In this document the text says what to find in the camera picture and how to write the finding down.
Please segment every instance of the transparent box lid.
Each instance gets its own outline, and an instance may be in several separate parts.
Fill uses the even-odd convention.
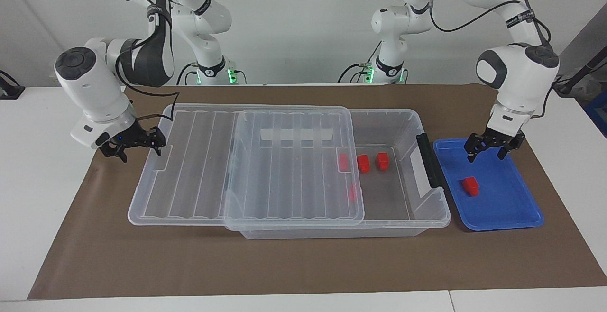
[[[239,113],[228,177],[231,230],[357,225],[364,215],[345,108]]]
[[[147,157],[134,225],[322,228],[364,217],[346,108],[177,104],[159,128],[167,145]]]

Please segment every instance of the red block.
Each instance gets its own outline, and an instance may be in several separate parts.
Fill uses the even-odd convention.
[[[390,158],[386,152],[379,152],[375,158],[375,163],[380,171],[388,171],[390,168]]]
[[[354,183],[349,186],[349,200],[356,202],[356,185]]]
[[[360,170],[360,172],[366,174],[371,171],[371,161],[366,154],[359,155],[358,158],[356,158],[356,161],[358,163],[358,170]]]
[[[476,197],[480,193],[480,191],[479,191],[480,186],[477,182],[477,179],[474,177],[468,177],[468,178],[464,179],[461,182],[461,186],[463,186],[464,191],[466,191],[466,193],[468,193],[472,197]]]
[[[347,154],[340,154],[340,158],[338,159],[338,162],[340,163],[340,171],[341,172],[348,172],[349,171],[348,155]]]

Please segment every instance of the blue tray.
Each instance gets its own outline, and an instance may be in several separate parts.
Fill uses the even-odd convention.
[[[544,224],[544,216],[531,196],[512,158],[497,158],[499,148],[481,152],[474,163],[464,150],[466,139],[434,142],[434,152],[451,190],[464,225],[474,231],[531,228]],[[480,194],[468,196],[462,180],[475,177]]]

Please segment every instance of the brown paper mat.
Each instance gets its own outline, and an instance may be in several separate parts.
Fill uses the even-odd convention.
[[[180,102],[409,108],[431,140],[482,132],[496,95],[481,85],[180,90]],[[128,96],[140,115],[170,103]],[[466,232],[451,202],[449,227],[393,239],[247,240],[221,227],[133,226],[126,215],[146,156],[131,149],[124,165],[97,152],[28,299],[607,285],[527,144],[512,158],[544,226]]]

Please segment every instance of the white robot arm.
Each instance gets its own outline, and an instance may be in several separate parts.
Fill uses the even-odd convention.
[[[395,83],[400,78],[407,42],[403,35],[432,27],[429,0],[404,0],[404,6],[378,9],[371,18],[373,31],[381,38],[379,55],[373,60],[373,82]]]
[[[484,51],[477,61],[479,79],[499,91],[483,134],[470,135],[466,151],[472,162],[479,152],[501,147],[503,159],[524,141],[521,132],[559,71],[559,58],[544,38],[527,0],[464,0],[490,9],[504,19],[513,44]],[[405,0],[404,7],[381,9],[373,15],[373,30],[381,51],[373,62],[373,81],[395,83],[403,67],[407,44],[402,36],[431,28],[433,0]]]
[[[490,9],[512,0],[464,0],[475,7]],[[504,159],[510,150],[521,147],[525,135],[521,127],[540,107],[559,72],[559,57],[544,35],[527,0],[514,0],[495,9],[504,19],[514,42],[484,51],[477,61],[477,76],[497,89],[498,96],[483,134],[472,133],[464,148],[470,162],[479,152],[501,147]]]
[[[210,36],[230,28],[225,7],[214,0],[180,0],[171,10],[171,0],[136,1],[147,7],[149,37],[92,38],[85,46],[62,53],[55,63],[59,83],[84,111],[72,137],[125,162],[126,148],[149,147],[160,154],[166,142],[158,128],[143,130],[117,77],[123,83],[150,87],[167,83],[174,74],[173,25],[180,36],[188,36],[184,38],[193,47],[199,74],[207,79],[204,83],[236,83],[219,43]]]

